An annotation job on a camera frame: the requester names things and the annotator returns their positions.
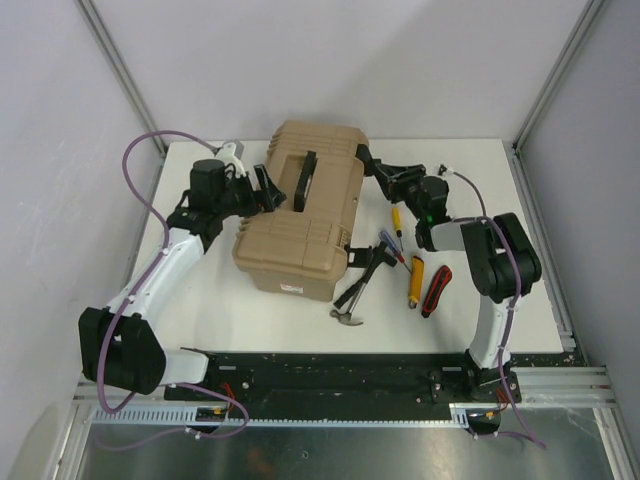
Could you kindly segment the steel claw hammer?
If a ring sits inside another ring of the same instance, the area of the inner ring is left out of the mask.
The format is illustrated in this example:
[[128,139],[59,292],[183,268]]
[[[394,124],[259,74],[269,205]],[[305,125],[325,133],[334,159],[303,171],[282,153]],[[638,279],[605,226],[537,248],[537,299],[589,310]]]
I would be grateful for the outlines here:
[[354,317],[354,311],[369,279],[370,275],[364,273],[333,303],[333,309],[329,315],[345,326],[358,327],[363,325],[363,320]]

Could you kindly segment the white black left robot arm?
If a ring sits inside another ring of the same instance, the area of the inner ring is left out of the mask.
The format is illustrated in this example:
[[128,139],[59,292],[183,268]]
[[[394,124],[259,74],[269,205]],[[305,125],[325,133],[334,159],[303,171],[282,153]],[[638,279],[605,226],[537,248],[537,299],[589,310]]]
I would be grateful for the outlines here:
[[231,216],[273,212],[285,194],[264,165],[257,183],[218,159],[195,162],[189,187],[165,219],[154,256],[105,307],[88,307],[78,322],[84,376],[96,383],[147,395],[159,386],[185,383],[197,398],[214,397],[220,374],[192,349],[162,347],[154,327],[170,295],[206,254]]

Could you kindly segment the tan plastic toolbox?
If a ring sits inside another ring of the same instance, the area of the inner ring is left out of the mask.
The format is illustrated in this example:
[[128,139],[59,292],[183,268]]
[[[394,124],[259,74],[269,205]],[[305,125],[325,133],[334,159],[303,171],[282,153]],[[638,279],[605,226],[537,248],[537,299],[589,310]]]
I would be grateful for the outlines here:
[[287,120],[274,133],[265,167],[286,196],[279,208],[241,221],[238,269],[266,292],[329,302],[348,268],[364,179],[356,127]]

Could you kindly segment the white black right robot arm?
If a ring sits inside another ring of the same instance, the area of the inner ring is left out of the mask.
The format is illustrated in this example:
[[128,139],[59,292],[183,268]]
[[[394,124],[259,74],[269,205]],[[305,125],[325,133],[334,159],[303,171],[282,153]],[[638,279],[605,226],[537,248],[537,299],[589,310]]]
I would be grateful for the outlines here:
[[507,377],[507,344],[516,306],[542,276],[539,257],[518,216],[509,212],[453,218],[447,209],[446,168],[430,175],[422,165],[387,165],[364,144],[356,147],[356,157],[365,175],[376,179],[384,197],[393,204],[405,204],[413,214],[420,249],[465,254],[480,308],[474,337],[465,351],[471,370],[461,376],[461,388],[473,401],[486,400],[496,391],[497,380]]

